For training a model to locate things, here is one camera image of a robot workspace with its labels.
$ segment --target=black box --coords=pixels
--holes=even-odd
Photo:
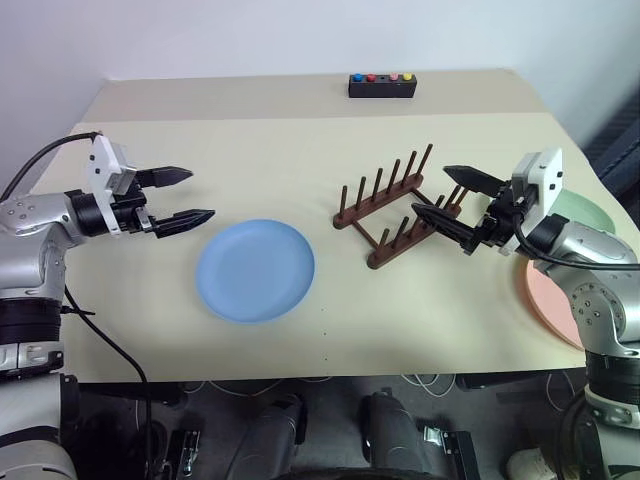
[[[411,75],[410,80],[404,80],[398,75],[396,80],[391,80],[390,75],[376,75],[374,81],[369,81],[367,75],[358,74],[349,76],[349,97],[351,98],[413,98],[418,80]]]

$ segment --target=cable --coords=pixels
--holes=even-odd
[[[260,390],[258,392],[255,392],[255,393],[243,393],[243,392],[234,392],[233,390],[228,390],[228,389],[226,389],[224,387],[221,387],[216,382],[214,382],[212,380],[209,380],[209,384],[213,388],[215,388],[216,390],[220,390],[222,393],[226,393],[227,395],[233,395],[234,397],[243,397],[243,398],[259,397],[260,395],[262,395],[264,393],[267,393],[270,390],[273,390],[278,385],[280,385],[282,382],[284,382],[283,378],[281,378],[280,380],[276,380],[271,385],[269,385],[267,388],[263,388],[262,390]]]
[[[51,142],[49,145],[43,147],[38,153],[36,153],[33,157],[27,160],[22,168],[16,173],[15,177],[9,182],[7,188],[4,189],[2,196],[0,197],[0,203],[7,200],[13,191],[16,189],[18,184],[22,181],[22,179],[26,176],[26,174],[33,168],[33,166],[38,163],[47,153],[55,150],[61,145],[69,142],[75,142],[76,140],[84,140],[89,139],[93,141],[98,135],[99,132],[87,132],[87,133],[78,133],[76,135],[69,135],[68,137],[60,138],[54,142]]]
[[[577,262],[574,260],[564,260],[562,258],[552,257],[539,250],[534,246],[522,232],[522,214],[516,213],[512,217],[513,230],[516,238],[520,242],[522,249],[529,254],[534,260],[542,260],[552,263],[554,265],[562,265],[565,267],[581,268],[583,270],[610,270],[610,271],[630,271],[640,270],[640,263],[589,263],[589,262]]]
[[[136,432],[140,431],[140,420],[138,419],[138,400],[136,400]]]
[[[411,384],[411,385],[413,385],[414,387],[421,387],[421,386],[422,386],[422,385],[420,385],[418,382],[414,382],[413,380],[411,380],[411,379],[410,379],[409,377],[407,377],[406,375],[400,375],[400,376],[401,376],[402,378],[404,378],[404,379],[405,379],[405,381],[406,381],[407,383],[410,383],[410,384]],[[417,375],[417,374],[415,374],[415,373],[413,374],[413,376],[414,376],[415,378],[418,378],[418,375]],[[431,381],[429,381],[428,383],[424,383],[424,382],[423,382],[423,385],[425,385],[425,386],[427,386],[427,387],[430,387],[431,385],[433,385],[434,383],[436,383],[436,382],[438,381],[438,379],[439,379],[439,378],[440,378],[440,375],[439,375],[439,374],[437,374],[437,373],[436,373],[436,374],[433,374],[433,378],[431,379]]]
[[[447,389],[442,392],[442,393],[434,393],[431,390],[429,390],[429,388],[427,387],[427,385],[425,385],[424,383],[422,383],[422,380],[420,379],[420,377],[418,375],[415,375],[416,380],[418,381],[418,383],[420,384],[420,386],[422,387],[422,389],[427,392],[429,395],[431,395],[432,397],[435,398],[442,398],[442,397],[446,397],[449,392],[453,389],[453,386],[456,384],[456,374],[453,374],[453,378],[451,379],[451,383],[449,384],[449,386],[447,387]]]
[[[562,417],[560,418],[560,421],[556,426],[555,447],[553,449],[553,465],[556,471],[555,473],[556,473],[557,480],[566,480],[566,477],[564,476],[564,466],[562,462],[562,430],[564,429],[564,424],[566,422],[566,419],[569,416],[569,413],[571,412],[571,409],[575,405],[581,403],[582,401],[584,401],[584,388],[581,388],[578,392],[576,392],[573,398],[569,401],[569,404],[564,409],[564,412],[562,412]],[[579,413],[579,410],[580,409],[577,408],[576,411],[574,412],[574,415],[577,415]]]
[[[585,406],[587,404],[587,400],[585,399],[584,395],[582,395],[580,397],[580,400],[578,400],[575,403],[575,406],[573,408],[573,413],[571,415],[571,421],[569,422],[569,431],[570,432],[574,432],[576,429],[576,424],[578,423],[578,419],[580,418],[580,415],[582,414],[582,411],[585,409]],[[571,443],[569,444],[569,448],[571,449],[571,452],[575,452],[576,451],[576,445],[575,445],[575,435],[571,435]]]
[[[324,383],[324,382],[328,382],[332,378],[333,377],[323,377],[323,378],[314,379],[313,377],[311,377],[311,378],[299,378],[298,380],[305,383]]]
[[[552,399],[551,399],[551,392],[549,391],[549,385],[551,385],[551,377],[553,377],[553,374],[555,372],[551,372],[548,376],[547,376],[547,383],[545,384],[544,390],[545,393],[547,394],[547,401],[549,402],[549,404],[553,407],[553,409],[557,412],[564,412],[564,408],[559,407]],[[573,396],[576,394],[575,389],[573,388],[573,384],[571,383],[571,379],[569,378],[569,375],[567,375],[567,372],[565,372],[564,370],[561,371],[562,375],[564,376],[564,378],[567,380],[567,384],[569,385],[569,389],[571,390],[571,398],[573,398]]]
[[[144,397],[145,397],[145,410],[146,410],[146,421],[147,423],[145,424],[145,456],[147,459],[147,480],[152,480],[153,479],[153,454],[152,454],[152,449],[151,449],[151,438],[152,438],[152,426],[151,426],[151,416],[152,416],[152,412],[151,412],[151,391],[149,388],[149,381],[147,380],[147,376],[144,373],[144,370],[142,370],[142,367],[138,364],[138,362],[135,361],[135,359],[129,355],[127,352],[125,352],[122,348],[120,348],[120,346],[118,346],[118,344],[116,342],[114,342],[113,340],[111,340],[111,338],[109,338],[107,336],[107,334],[105,334],[102,330],[100,330],[91,320],[89,320],[89,317],[87,317],[82,309],[78,306],[78,303],[76,302],[76,300],[73,298],[73,296],[71,295],[71,292],[69,291],[69,289],[65,286],[64,287],[64,294],[67,297],[67,300],[69,301],[69,303],[71,304],[71,307],[73,307],[75,310],[77,310],[76,314],[82,319],[82,321],[84,321],[84,323],[87,324],[87,326],[93,330],[93,332],[98,335],[102,340],[104,340],[111,348],[113,348],[122,358],[124,358],[127,362],[129,362],[129,364],[133,367],[133,369],[138,373],[138,375],[140,376],[140,380],[142,381],[142,388],[143,388],[143,392],[144,392]],[[136,404],[136,418],[138,416],[138,408],[137,408],[137,404]]]
[[[200,385],[198,385],[196,388],[188,390],[186,388],[182,388],[181,390],[186,393],[187,395],[191,395],[192,393],[198,393],[200,390],[202,390],[202,388],[207,384],[207,382],[205,382],[204,380],[202,382],[200,382]]]

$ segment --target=table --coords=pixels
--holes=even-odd
[[[469,164],[509,178],[522,156],[559,146],[565,188],[600,205],[634,248],[638,231],[578,147],[513,72],[418,74],[414,99],[348,99],[347,75],[114,82],[74,132],[102,130],[140,168],[176,165],[194,177],[148,189],[158,217],[213,208],[202,227],[157,240],[102,236],[67,255],[67,283],[83,308],[153,381],[476,373],[576,367],[584,354],[556,338],[516,288],[522,259],[480,247],[466,256],[433,235],[380,270],[353,228],[335,230],[342,185],[384,179],[396,158],[434,144],[422,193],[453,182]],[[89,146],[65,146],[36,192],[88,188]],[[396,228],[409,200],[363,221],[374,237]],[[486,198],[469,194],[460,219],[475,224]],[[204,246],[231,225],[273,218],[310,241],[316,277],[283,318],[228,323],[198,298],[194,270]],[[73,316],[63,320],[66,371],[84,382],[136,381],[136,373]]]

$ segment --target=black cable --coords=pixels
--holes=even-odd
[[[38,163],[42,159],[42,157],[44,157],[47,153],[55,150],[56,148],[58,148],[61,145],[64,145],[65,143],[75,142],[76,140],[89,139],[93,141],[98,135],[100,135],[99,132],[78,133],[76,135],[69,135],[68,137],[60,138],[55,142],[51,142],[49,145],[43,147],[38,153],[36,153],[33,157],[31,157],[27,161],[27,163],[25,163],[22,166],[22,168],[18,171],[18,173],[16,173],[15,177],[13,177],[13,179],[9,182],[9,185],[7,185],[7,188],[4,189],[4,192],[0,197],[0,203],[4,202],[11,196],[13,191],[16,189],[16,187],[22,181],[25,175],[29,172],[29,170],[31,170],[33,166],[36,163]]]
[[[575,404],[575,407],[573,409],[573,416],[571,417],[571,421],[569,422],[569,431],[572,432],[571,433],[571,441],[569,442],[569,448],[571,449],[571,452],[575,452],[576,451],[576,438],[575,435],[573,434],[573,432],[576,429],[576,425],[578,424],[578,419],[580,418],[580,416],[582,415],[582,413],[584,412],[584,409],[586,408],[587,405],[587,400],[585,398],[584,395],[581,396],[580,400],[578,400]]]
[[[71,292],[66,286],[64,287],[64,295],[67,297],[67,300],[71,304],[71,307],[74,309],[74,313],[78,315],[82,319],[82,321],[84,321],[84,323],[86,323],[87,326],[91,330],[93,330],[93,332],[96,335],[98,335],[102,340],[104,340],[122,358],[124,358],[127,362],[129,362],[129,364],[134,368],[134,370],[140,376],[140,380],[142,381],[142,389],[145,397],[145,407],[146,407],[145,410],[146,410],[146,417],[147,417],[146,418],[147,423],[145,424],[145,456],[147,459],[146,477],[147,477],[147,480],[152,480],[153,479],[153,468],[152,468],[153,452],[151,449],[151,438],[152,438],[153,432],[152,432],[152,425],[151,425],[151,391],[149,388],[149,381],[147,380],[147,376],[145,375],[144,370],[142,369],[140,364],[136,362],[131,355],[125,352],[120,346],[118,346],[116,342],[111,340],[111,338],[109,338],[106,333],[100,330],[91,320],[89,320],[89,318],[84,314],[84,311],[78,306],[76,300],[73,298],[73,296],[71,295]]]
[[[562,461],[562,431],[564,430],[564,424],[565,424],[565,422],[566,422],[566,420],[567,420],[567,418],[569,416],[569,413],[573,409],[573,407],[575,407],[578,403],[580,403],[581,400],[584,400],[584,388],[581,388],[579,391],[577,391],[576,394],[571,399],[571,401],[569,401],[569,404],[567,405],[567,408],[565,408],[564,412],[562,412],[562,416],[560,417],[560,421],[558,422],[558,425],[556,426],[555,447],[553,449],[553,463],[554,463],[553,466],[554,466],[554,469],[556,471],[557,480],[565,480],[564,470],[563,470],[564,467],[563,467],[563,461]],[[579,414],[579,410],[581,410],[581,409],[577,409],[574,412],[574,415],[578,415]],[[571,425],[572,425],[572,430],[573,430],[573,426],[575,426],[575,422],[573,420],[571,422]]]
[[[610,271],[629,271],[640,270],[640,263],[590,263],[576,262],[573,260],[564,260],[562,258],[552,257],[535,247],[522,232],[522,215],[517,213],[512,217],[513,230],[516,238],[520,242],[522,249],[533,259],[542,260],[553,263],[554,265],[562,265],[565,267],[580,268],[583,270],[610,270]]]

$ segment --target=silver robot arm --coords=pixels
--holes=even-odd
[[[586,350],[592,417],[575,432],[581,478],[640,472],[640,266],[618,237],[549,215],[562,189],[559,149],[526,155],[509,181],[467,166],[445,167],[460,185],[494,200],[475,227],[432,205],[416,213],[471,254],[478,245],[533,259],[565,293]]]
[[[72,311],[62,306],[66,251],[105,233],[144,231],[162,238],[214,214],[149,215],[142,189],[173,185],[191,172],[138,171],[102,135],[93,138],[87,164],[91,193],[24,195],[0,203],[0,478],[7,480],[76,478],[58,440],[61,422],[77,411],[77,382],[52,373],[64,363],[60,315]]]

